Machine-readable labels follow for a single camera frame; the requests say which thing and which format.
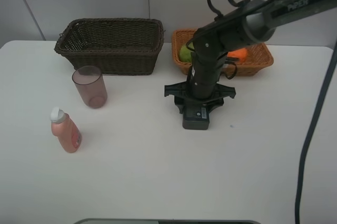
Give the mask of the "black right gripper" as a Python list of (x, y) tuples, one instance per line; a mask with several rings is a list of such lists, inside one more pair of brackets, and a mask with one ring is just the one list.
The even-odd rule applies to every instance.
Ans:
[(174, 104), (179, 113), (183, 114), (184, 102), (206, 103), (208, 113), (222, 107), (224, 98), (235, 98), (236, 91), (233, 87), (218, 84), (223, 63), (193, 62), (185, 82), (166, 85), (164, 96), (174, 96)]

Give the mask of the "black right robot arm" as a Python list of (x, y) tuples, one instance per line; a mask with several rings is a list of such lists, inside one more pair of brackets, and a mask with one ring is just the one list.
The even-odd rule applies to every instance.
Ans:
[(268, 41), (279, 26), (336, 7), (336, 0), (228, 0), (236, 9), (223, 15), (211, 0), (214, 21), (198, 28), (187, 42), (192, 44), (192, 65), (185, 82), (166, 85), (164, 95), (173, 95), (180, 113), (192, 106), (205, 106), (208, 112), (234, 98), (233, 87), (218, 84), (228, 52)]

